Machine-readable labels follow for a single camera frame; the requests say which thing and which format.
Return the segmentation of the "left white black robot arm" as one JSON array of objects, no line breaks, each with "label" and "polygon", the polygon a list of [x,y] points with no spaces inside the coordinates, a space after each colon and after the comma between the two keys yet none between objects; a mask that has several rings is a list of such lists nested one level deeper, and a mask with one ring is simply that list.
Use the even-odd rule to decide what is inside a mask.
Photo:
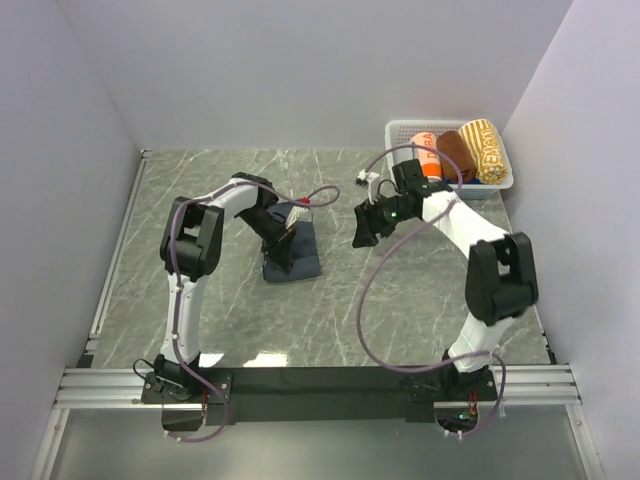
[{"label": "left white black robot arm", "polygon": [[200,392],[201,306],[221,259],[225,223],[244,221],[261,238],[265,258],[285,273],[292,270],[295,228],[269,211],[283,198],[267,179],[239,172],[207,195],[174,200],[160,247],[169,281],[167,327],[153,368],[176,400],[187,402]]}]

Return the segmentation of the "orange white rolled towel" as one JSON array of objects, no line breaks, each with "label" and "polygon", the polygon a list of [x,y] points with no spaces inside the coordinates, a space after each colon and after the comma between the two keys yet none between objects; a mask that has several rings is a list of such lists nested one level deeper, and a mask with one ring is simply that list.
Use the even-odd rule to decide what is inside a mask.
[{"label": "orange white rolled towel", "polygon": [[429,147],[429,150],[413,148],[414,157],[419,160],[422,174],[430,181],[439,181],[443,179],[442,167],[438,154],[435,152],[437,136],[432,132],[420,132],[415,134],[410,143],[423,147]]}]

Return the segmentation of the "blue towel in basket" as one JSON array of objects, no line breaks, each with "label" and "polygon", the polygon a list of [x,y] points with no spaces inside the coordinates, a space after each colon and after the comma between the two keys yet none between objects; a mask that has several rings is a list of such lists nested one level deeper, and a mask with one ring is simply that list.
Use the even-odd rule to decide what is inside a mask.
[{"label": "blue towel in basket", "polygon": [[490,186],[488,184],[483,184],[482,182],[479,182],[477,179],[474,179],[470,183],[463,183],[460,186],[461,190],[473,190],[473,189],[486,190],[489,188]]}]

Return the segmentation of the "brown rolled towel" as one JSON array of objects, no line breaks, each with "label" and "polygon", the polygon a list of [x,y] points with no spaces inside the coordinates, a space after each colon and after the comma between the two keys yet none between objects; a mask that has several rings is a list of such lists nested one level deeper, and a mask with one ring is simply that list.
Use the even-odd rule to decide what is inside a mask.
[{"label": "brown rolled towel", "polygon": [[458,167],[462,183],[467,184],[475,179],[477,168],[466,143],[456,130],[441,134],[436,141],[438,151],[448,156]]}]

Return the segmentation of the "yellow striped rolled towel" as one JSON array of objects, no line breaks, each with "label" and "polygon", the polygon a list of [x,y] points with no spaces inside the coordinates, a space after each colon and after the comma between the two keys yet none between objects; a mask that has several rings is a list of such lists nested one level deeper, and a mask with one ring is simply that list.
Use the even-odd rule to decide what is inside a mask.
[{"label": "yellow striped rolled towel", "polygon": [[502,183],[509,168],[496,127],[487,119],[476,119],[462,125],[458,133],[474,160],[476,179],[487,185]]}]

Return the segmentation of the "white plastic basket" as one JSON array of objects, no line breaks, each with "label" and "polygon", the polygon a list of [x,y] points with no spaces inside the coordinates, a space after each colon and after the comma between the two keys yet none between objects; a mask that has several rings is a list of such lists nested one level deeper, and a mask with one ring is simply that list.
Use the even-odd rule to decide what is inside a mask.
[{"label": "white plastic basket", "polygon": [[[408,144],[411,138],[420,132],[432,132],[439,137],[444,132],[456,130],[467,123],[466,120],[392,120],[385,126],[385,146],[387,149],[391,147]],[[461,190],[458,196],[463,200],[483,200],[489,198],[493,193],[509,189],[514,184],[513,171],[511,163],[500,136],[500,143],[505,154],[506,165],[509,168],[507,178],[498,185],[489,185],[486,190]]]}]

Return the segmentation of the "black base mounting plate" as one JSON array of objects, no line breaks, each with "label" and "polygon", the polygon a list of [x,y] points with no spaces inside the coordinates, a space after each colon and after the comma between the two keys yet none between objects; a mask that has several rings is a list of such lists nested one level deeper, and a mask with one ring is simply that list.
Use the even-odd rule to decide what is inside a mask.
[{"label": "black base mounting plate", "polygon": [[206,368],[202,376],[221,391],[205,395],[205,387],[189,380],[186,387],[151,371],[141,392],[145,405],[184,408],[194,404],[206,423],[403,419],[436,421],[436,405],[464,409],[498,398],[498,383],[485,368],[479,374],[429,372],[401,374],[382,367]]}]

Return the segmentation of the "dark blue towel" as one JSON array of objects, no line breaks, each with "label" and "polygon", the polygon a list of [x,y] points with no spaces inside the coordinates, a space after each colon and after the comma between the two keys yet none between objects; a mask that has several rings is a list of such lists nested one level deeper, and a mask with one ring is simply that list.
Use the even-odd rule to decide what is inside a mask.
[{"label": "dark blue towel", "polygon": [[[287,202],[277,203],[268,211],[280,221],[286,220],[289,208]],[[296,226],[296,235],[291,246],[291,270],[286,273],[274,263],[263,261],[262,274],[267,283],[291,283],[309,280],[321,275],[314,223],[300,222]]]}]

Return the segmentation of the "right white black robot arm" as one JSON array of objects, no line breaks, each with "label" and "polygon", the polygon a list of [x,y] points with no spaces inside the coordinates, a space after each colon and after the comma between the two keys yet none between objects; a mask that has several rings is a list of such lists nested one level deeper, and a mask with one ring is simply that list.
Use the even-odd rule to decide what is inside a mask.
[{"label": "right white black robot arm", "polygon": [[439,370],[443,393],[461,399],[484,375],[505,331],[538,301],[531,241],[484,219],[451,185],[425,175],[418,160],[393,166],[393,196],[379,193],[382,179],[376,173],[363,170],[356,181],[367,186],[368,197],[354,208],[353,247],[374,247],[399,223],[419,219],[445,235],[467,260],[468,316]]}]

